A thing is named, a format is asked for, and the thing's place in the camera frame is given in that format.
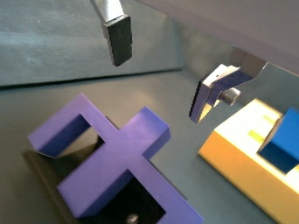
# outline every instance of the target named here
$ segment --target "metal bracket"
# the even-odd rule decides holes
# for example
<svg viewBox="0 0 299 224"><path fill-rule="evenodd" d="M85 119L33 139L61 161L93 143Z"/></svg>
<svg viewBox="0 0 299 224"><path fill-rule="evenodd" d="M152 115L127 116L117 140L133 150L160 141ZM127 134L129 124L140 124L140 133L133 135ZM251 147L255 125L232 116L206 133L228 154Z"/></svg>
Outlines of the metal bracket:
<svg viewBox="0 0 299 224"><path fill-rule="evenodd" d="M219 65L199 82L190 112L190 118L195 123L203 119L219 102L234 104L240 94L234 87L254 80L267 64L263 59L238 48L232 51L230 63L231 66Z"/></svg>
<svg viewBox="0 0 299 224"><path fill-rule="evenodd" d="M132 58L131 17L119 0L89 0L101 21L112 64L119 67Z"/></svg>

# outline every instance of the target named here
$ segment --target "gray tabletop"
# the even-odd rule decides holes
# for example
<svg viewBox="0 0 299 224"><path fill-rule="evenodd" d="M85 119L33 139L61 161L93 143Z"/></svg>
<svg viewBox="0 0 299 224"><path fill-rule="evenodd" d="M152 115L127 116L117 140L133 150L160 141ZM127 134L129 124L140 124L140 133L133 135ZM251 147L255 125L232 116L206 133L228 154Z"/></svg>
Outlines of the gray tabletop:
<svg viewBox="0 0 299 224"><path fill-rule="evenodd" d="M1 90L0 223L59 223L21 152L31 149L27 135L80 92L117 127L143 106L169 124L172 139L152 162L206 223L275 223L198 156L214 128L239 105L219 105L200 124L192 123L188 110L195 88L196 78L180 71ZM88 133L71 150L92 141L93 133Z"/></svg>

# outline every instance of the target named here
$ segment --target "gray wall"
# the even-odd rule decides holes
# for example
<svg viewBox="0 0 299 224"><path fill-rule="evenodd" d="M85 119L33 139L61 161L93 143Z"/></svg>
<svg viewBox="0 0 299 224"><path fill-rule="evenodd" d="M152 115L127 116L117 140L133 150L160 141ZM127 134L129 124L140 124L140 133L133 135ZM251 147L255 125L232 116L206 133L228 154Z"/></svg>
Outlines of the gray wall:
<svg viewBox="0 0 299 224"><path fill-rule="evenodd" d="M113 67L89 0L3 0L0 87L180 68L173 21L135 0L121 4L132 18L133 58Z"/></svg>
<svg viewBox="0 0 299 224"><path fill-rule="evenodd" d="M184 67L200 79L218 64L228 64L232 47L186 24L179 23L177 27ZM238 99L242 104L259 98L282 112L291 106L299 108L299 77L272 64L267 64L258 78L238 89L242 91Z"/></svg>

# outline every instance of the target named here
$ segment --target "blue block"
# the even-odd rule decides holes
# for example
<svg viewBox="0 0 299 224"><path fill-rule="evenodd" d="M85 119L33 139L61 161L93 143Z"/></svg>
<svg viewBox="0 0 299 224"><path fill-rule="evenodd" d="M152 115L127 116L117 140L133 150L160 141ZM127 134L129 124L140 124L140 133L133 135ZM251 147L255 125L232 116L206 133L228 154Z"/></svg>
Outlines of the blue block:
<svg viewBox="0 0 299 224"><path fill-rule="evenodd" d="M287 173L299 164L299 110L290 108L272 139L259 155Z"/></svg>

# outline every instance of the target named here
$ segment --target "gray surface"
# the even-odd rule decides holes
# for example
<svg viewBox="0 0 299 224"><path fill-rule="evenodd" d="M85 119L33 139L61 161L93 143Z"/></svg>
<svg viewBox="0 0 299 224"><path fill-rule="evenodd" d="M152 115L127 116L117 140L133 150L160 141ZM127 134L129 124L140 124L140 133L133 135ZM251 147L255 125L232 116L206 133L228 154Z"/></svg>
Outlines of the gray surface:
<svg viewBox="0 0 299 224"><path fill-rule="evenodd" d="M183 23L177 23L177 33L188 71L202 78L219 64L230 65L230 44Z"/></svg>
<svg viewBox="0 0 299 224"><path fill-rule="evenodd" d="M192 123L188 110L195 88L192 75L172 72L0 91L0 223L59 223L20 153L31 147L25 136L79 92L117 127L143 106L171 125L172 139L152 161L207 224L274 223L198 156L211 131L239 107L220 104L200 124Z"/></svg>
<svg viewBox="0 0 299 224"><path fill-rule="evenodd" d="M296 0L136 0L299 74Z"/></svg>
<svg viewBox="0 0 299 224"><path fill-rule="evenodd" d="M0 86L182 67L172 20L133 0L121 4L132 17L133 58L113 67L89 0L3 0Z"/></svg>

